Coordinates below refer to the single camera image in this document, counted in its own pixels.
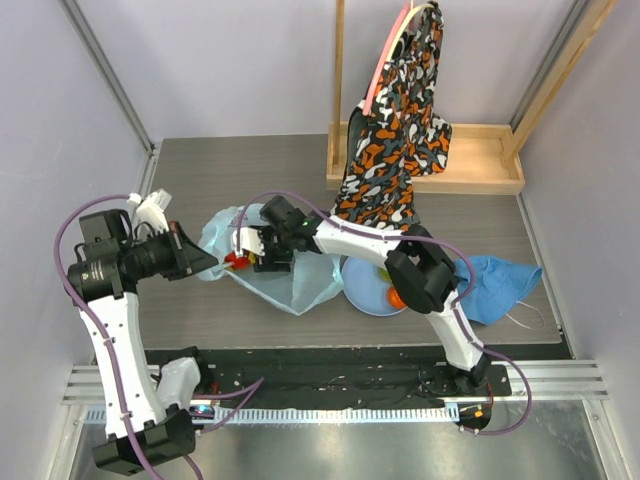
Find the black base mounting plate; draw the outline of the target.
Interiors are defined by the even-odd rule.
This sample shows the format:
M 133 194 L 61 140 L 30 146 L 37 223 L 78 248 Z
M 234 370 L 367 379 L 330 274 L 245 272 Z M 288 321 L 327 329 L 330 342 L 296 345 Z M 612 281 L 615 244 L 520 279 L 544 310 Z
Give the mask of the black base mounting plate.
M 265 387 L 281 400 L 287 391 L 361 390 L 371 396 L 376 389 L 398 390 L 422 385 L 425 394 L 471 394 L 483 392 L 490 385 L 496 393 L 509 393 L 502 385 L 506 368 L 500 361 L 569 360 L 569 348 L 559 344 L 502 345 L 496 347 L 498 358 L 483 354 L 471 372 L 449 365 L 441 346 L 381 346 L 340 348 L 273 349 L 204 349 L 149 350 L 147 360 L 164 365 L 180 356 L 193 353 L 200 364 L 211 370 L 209 377 L 219 387 L 230 387 L 235 380 L 249 385 L 263 377 Z

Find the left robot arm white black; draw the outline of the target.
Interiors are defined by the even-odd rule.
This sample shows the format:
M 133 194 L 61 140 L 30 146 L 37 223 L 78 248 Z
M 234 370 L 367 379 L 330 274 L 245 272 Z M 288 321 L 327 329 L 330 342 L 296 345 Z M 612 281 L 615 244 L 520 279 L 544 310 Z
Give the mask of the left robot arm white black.
M 131 476 L 195 450 L 193 399 L 212 390 L 213 375 L 197 347 L 169 355 L 151 373 L 139 329 L 140 281 L 181 280 L 217 266 L 181 225 L 144 239 L 120 209 L 80 218 L 83 241 L 66 278 L 91 337 L 106 407 L 106 440 L 92 451 L 96 466 Z

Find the pink cream hanger hoop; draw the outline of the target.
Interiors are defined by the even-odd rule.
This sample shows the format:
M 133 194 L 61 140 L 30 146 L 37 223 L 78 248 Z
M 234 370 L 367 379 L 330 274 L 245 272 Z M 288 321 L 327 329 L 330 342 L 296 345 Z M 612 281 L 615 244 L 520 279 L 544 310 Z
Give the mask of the pink cream hanger hoop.
M 403 32 L 412 23 L 416 15 L 418 15 L 425 8 L 432 7 L 433 5 L 434 3 L 432 1 L 429 1 L 415 6 L 413 1 L 408 1 L 396 17 L 396 20 L 392 25 L 392 28 L 381 51 L 372 79 L 369 83 L 366 96 L 364 98 L 365 103 L 362 107 L 362 113 L 365 116 L 368 116 L 371 113 L 373 100 L 376 95 L 378 79 L 382 73 L 384 65 L 391 59 L 396 44 L 401 38 Z

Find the blue cloth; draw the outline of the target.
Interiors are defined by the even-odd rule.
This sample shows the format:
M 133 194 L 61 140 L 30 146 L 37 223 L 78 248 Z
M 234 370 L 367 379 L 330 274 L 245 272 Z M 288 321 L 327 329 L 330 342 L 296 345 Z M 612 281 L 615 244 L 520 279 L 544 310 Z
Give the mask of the blue cloth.
M 539 285 L 543 269 L 536 265 L 514 263 L 495 256 L 480 255 L 469 258 L 475 283 L 471 292 L 461 300 L 469 320 L 492 325 L 508 316 L 517 305 Z

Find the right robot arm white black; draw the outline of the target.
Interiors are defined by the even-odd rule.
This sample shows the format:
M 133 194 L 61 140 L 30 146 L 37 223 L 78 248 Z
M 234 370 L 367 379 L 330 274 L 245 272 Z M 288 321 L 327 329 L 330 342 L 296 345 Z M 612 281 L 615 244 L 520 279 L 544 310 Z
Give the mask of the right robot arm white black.
M 447 255 L 451 251 L 463 257 L 460 250 L 433 238 L 420 225 L 406 231 L 379 230 L 317 208 L 304 213 L 280 192 L 264 204 L 260 217 L 277 244 L 288 251 L 353 257 L 385 270 L 400 300 L 424 315 L 437 334 L 455 389 L 472 395 L 487 384 L 491 359 L 461 306 L 474 287 L 475 271 L 471 261 L 463 258 L 470 279 L 461 289 L 454 262 Z

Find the blue round plate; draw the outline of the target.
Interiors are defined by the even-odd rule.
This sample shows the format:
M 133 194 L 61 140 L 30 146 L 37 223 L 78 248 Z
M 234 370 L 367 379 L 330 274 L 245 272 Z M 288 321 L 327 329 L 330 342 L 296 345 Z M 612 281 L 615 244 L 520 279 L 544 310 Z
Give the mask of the blue round plate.
M 378 269 L 379 267 L 372 263 L 348 257 L 341 268 L 344 294 L 356 309 L 367 315 L 396 315 L 407 307 L 397 310 L 389 304 L 387 291 L 392 285 L 380 278 Z

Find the wooden rack frame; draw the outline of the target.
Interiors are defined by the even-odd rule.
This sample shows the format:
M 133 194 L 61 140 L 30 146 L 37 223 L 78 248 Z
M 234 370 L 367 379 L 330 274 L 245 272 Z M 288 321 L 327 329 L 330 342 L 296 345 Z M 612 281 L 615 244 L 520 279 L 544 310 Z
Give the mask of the wooden rack frame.
M 518 195 L 525 186 L 519 153 L 586 52 L 617 1 L 574 1 L 509 125 L 453 124 L 444 173 L 414 177 L 416 193 Z M 340 119 L 345 1 L 336 1 L 333 114 L 326 185 L 337 190 L 346 164 L 347 121 Z

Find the green fake lime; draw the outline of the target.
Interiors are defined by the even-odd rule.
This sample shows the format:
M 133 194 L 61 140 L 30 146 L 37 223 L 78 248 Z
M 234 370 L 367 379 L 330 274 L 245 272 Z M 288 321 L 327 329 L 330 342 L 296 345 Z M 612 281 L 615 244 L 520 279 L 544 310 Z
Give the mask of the green fake lime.
M 385 282 L 387 282 L 387 283 L 391 283 L 391 282 L 392 282 L 391 277 L 390 277 L 390 274 L 388 273 L 388 271 L 387 271 L 386 269 L 384 269 L 384 268 L 379 268 L 379 269 L 378 269 L 378 275 L 379 275 L 379 276 L 380 276 L 380 278 L 381 278 L 382 280 L 384 280 Z

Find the light blue plastic bag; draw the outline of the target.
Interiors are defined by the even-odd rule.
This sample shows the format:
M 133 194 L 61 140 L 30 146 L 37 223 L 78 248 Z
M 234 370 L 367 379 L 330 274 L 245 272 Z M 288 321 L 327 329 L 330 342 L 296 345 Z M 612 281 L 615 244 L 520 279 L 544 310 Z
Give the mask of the light blue plastic bag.
M 232 252 L 231 236 L 241 210 L 240 206 L 232 206 L 217 212 L 202 228 L 198 246 L 222 261 Z M 251 267 L 238 271 L 216 267 L 199 273 L 197 278 L 217 282 L 227 277 L 277 309 L 300 316 L 343 290 L 340 263 L 339 255 L 296 252 L 289 272 L 257 273 Z

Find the orange fake pumpkin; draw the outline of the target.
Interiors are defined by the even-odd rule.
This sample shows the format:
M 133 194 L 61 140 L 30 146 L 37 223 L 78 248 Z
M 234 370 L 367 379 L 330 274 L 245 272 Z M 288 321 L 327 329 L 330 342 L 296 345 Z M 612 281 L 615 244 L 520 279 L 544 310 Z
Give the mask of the orange fake pumpkin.
M 400 298 L 397 290 L 394 287 L 390 287 L 387 291 L 387 301 L 389 304 L 397 310 L 402 310 L 407 307 L 404 301 Z

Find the red fake tomato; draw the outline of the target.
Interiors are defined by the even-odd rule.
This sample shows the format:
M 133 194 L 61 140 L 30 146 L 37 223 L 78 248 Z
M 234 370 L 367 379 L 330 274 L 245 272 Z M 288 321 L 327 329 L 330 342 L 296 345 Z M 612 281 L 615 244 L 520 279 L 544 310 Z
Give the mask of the red fake tomato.
M 230 252 L 224 257 L 224 265 L 230 270 L 242 270 L 252 265 L 252 261 L 247 256 L 238 256 L 236 252 Z

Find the camouflage patterned fabric bag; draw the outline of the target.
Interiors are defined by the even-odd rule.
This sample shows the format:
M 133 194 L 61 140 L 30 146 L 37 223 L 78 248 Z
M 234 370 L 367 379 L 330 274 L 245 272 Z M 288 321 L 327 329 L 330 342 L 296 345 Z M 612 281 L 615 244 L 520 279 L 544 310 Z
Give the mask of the camouflage patterned fabric bag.
M 434 110 L 444 19 L 427 7 L 403 32 L 378 79 L 371 113 L 362 107 L 348 122 L 346 164 L 331 209 L 352 223 L 408 230 L 419 223 L 414 177 L 443 173 L 453 129 Z

